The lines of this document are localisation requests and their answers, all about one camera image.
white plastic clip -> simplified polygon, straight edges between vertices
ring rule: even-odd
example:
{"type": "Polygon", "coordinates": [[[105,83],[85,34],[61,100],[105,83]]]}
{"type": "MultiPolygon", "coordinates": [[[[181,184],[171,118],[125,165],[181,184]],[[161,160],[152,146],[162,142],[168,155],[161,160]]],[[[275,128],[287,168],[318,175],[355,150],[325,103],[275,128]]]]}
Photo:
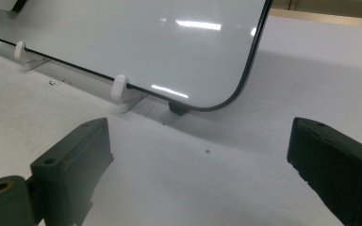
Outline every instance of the white plastic clip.
{"type": "Polygon", "coordinates": [[[16,49],[14,50],[14,58],[23,62],[26,71],[35,69],[41,64],[51,60],[49,58],[27,52],[25,50],[25,43],[23,41],[17,42],[16,49]]]}
{"type": "Polygon", "coordinates": [[[118,107],[118,111],[125,113],[129,111],[140,100],[147,97],[148,94],[135,89],[127,88],[127,78],[124,75],[118,75],[111,88],[111,98],[118,107]]]}

clear plastic stand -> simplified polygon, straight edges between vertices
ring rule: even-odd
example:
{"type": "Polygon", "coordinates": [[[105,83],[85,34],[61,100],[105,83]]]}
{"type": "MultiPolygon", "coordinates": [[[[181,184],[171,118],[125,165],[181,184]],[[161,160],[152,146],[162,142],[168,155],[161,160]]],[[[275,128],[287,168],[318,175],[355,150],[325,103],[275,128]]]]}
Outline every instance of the clear plastic stand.
{"type": "Polygon", "coordinates": [[[25,43],[23,41],[17,42],[16,49],[14,50],[14,58],[23,62],[26,71],[35,69],[41,64],[51,60],[50,58],[27,52],[25,50],[25,43]]]}
{"type": "Polygon", "coordinates": [[[0,9],[4,11],[13,10],[18,0],[0,0],[0,9]]]}
{"type": "Polygon", "coordinates": [[[124,75],[117,75],[111,88],[111,98],[121,113],[129,111],[140,100],[148,94],[135,89],[127,88],[127,78],[124,75]]]}

white countertop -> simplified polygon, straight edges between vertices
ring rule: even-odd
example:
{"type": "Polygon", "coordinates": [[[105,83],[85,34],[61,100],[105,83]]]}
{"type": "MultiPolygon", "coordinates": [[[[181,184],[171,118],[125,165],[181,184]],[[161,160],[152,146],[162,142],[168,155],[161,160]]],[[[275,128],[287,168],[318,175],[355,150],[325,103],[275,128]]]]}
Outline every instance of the white countertop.
{"type": "Polygon", "coordinates": [[[108,81],[56,62],[24,73],[13,51],[0,43],[0,177],[30,176],[77,125],[108,118],[115,161],[84,225],[341,225],[288,140],[299,116],[362,142],[362,27],[270,17],[239,98],[183,117],[151,96],[115,113],[108,81]]]}

small black rubber foot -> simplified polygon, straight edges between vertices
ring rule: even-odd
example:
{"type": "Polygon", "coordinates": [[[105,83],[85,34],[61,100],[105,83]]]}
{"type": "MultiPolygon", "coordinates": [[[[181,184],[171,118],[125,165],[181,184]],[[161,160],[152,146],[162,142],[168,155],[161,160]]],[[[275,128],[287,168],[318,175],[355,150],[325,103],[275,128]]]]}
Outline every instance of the small black rubber foot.
{"type": "Polygon", "coordinates": [[[16,4],[14,5],[12,11],[15,11],[15,12],[19,12],[20,10],[22,10],[23,6],[25,5],[25,2],[27,0],[18,0],[16,2],[16,4]]]}
{"type": "Polygon", "coordinates": [[[183,116],[183,115],[185,115],[185,114],[187,114],[189,112],[189,109],[187,109],[187,108],[185,108],[183,106],[180,106],[180,105],[175,105],[175,104],[170,103],[170,102],[169,102],[169,108],[173,113],[175,113],[175,114],[177,114],[179,116],[183,116]]]}

screw hole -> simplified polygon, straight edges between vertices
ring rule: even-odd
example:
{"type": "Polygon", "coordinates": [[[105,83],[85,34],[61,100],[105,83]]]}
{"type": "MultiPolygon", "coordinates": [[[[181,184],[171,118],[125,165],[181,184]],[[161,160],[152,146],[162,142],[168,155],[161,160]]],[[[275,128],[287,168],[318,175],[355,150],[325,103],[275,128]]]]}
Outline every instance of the screw hole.
{"type": "Polygon", "coordinates": [[[52,164],[52,163],[55,163],[55,162],[56,162],[55,158],[48,158],[43,163],[44,164],[52,164]]]}
{"type": "Polygon", "coordinates": [[[9,190],[13,186],[12,181],[0,181],[0,194],[9,190]]]}
{"type": "Polygon", "coordinates": [[[8,187],[8,183],[4,182],[4,183],[0,183],[0,190],[3,190],[5,188],[8,187]]]}

